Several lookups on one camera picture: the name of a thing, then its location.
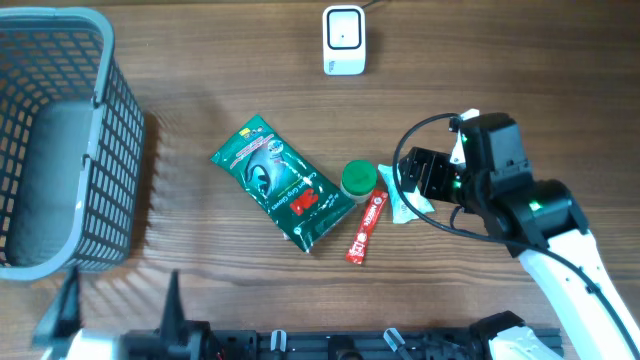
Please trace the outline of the grey plastic shopping basket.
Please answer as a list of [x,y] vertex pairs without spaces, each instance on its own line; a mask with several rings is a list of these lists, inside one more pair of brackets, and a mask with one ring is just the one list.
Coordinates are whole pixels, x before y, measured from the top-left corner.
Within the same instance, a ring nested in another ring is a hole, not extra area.
[[103,272],[131,249],[143,112],[101,13],[1,12],[1,276]]

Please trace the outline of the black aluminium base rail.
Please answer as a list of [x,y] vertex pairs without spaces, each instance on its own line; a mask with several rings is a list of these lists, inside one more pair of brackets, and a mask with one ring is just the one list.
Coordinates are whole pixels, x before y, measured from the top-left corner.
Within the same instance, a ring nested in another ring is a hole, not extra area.
[[[249,330],[214,331],[229,360],[268,359],[399,359],[399,352],[383,339],[381,331],[289,332],[283,350],[271,348],[271,334]],[[413,359],[486,359],[481,341],[468,328],[431,328],[402,331],[404,349]]]

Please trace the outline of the white barcode scanner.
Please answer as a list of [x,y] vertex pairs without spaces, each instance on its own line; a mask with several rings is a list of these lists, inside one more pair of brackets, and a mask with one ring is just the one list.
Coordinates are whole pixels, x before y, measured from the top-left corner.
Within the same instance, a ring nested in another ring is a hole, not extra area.
[[322,14],[323,70],[328,76],[360,75],[366,67],[366,16],[358,5],[332,5]]

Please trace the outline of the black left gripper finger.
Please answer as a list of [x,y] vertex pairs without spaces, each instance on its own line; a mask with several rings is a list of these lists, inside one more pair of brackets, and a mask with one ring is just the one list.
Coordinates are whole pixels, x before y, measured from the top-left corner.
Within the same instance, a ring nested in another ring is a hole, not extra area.
[[38,322],[34,347],[60,347],[81,329],[80,276],[77,267],[67,271],[62,287]]
[[184,309],[181,302],[179,272],[171,272],[169,286],[166,293],[165,305],[159,326],[160,338],[170,345],[184,343]]

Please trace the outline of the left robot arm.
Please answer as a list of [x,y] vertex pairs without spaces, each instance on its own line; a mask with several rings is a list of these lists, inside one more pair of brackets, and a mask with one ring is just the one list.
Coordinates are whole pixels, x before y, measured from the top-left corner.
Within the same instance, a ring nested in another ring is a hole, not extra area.
[[179,272],[171,272],[159,327],[125,334],[89,331],[81,316],[80,274],[74,267],[32,335],[45,359],[223,359],[224,350],[206,321],[188,320],[180,297]]

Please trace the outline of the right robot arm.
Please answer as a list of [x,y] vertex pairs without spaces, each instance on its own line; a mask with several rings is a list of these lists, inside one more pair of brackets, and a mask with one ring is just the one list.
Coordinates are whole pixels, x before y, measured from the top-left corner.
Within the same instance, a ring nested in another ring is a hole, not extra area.
[[479,216],[486,232],[447,233],[503,245],[539,286],[583,359],[636,359],[639,327],[611,281],[589,221],[558,180],[537,180],[516,121],[506,113],[444,114],[456,135],[451,153],[420,147],[392,157],[399,193],[417,190]]

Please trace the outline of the green lid plastic jar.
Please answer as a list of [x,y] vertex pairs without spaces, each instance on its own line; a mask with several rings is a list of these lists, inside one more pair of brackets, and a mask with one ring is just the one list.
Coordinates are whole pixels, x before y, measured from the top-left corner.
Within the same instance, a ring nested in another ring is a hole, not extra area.
[[343,169],[340,188],[356,204],[362,204],[371,197],[377,179],[376,168],[371,162],[353,160]]

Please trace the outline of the green 3M gloves package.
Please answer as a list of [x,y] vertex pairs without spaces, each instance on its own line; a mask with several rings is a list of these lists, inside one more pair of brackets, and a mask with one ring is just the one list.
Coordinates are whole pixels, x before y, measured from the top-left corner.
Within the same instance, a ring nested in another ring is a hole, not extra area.
[[235,178],[306,253],[356,207],[259,115],[233,133],[211,162]]

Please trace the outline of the red Nestle stick sachet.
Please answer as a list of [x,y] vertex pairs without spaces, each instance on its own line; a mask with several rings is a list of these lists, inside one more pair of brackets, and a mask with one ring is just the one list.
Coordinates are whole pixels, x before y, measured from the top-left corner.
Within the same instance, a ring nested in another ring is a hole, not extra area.
[[377,221],[389,199],[389,194],[382,190],[374,190],[360,222],[354,240],[348,249],[345,259],[352,264],[361,265],[364,262],[370,237]]

